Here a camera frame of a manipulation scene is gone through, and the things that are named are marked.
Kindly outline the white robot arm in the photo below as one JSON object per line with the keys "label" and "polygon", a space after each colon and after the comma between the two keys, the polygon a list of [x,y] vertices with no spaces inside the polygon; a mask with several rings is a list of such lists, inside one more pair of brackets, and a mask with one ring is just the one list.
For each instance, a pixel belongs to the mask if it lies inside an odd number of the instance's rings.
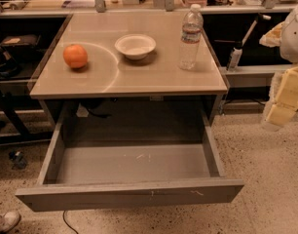
{"label": "white robot arm", "polygon": [[292,63],[291,68],[274,74],[263,111],[262,127],[278,131],[298,110],[298,4],[285,21],[262,36],[260,43],[267,47],[279,46],[280,56]]}

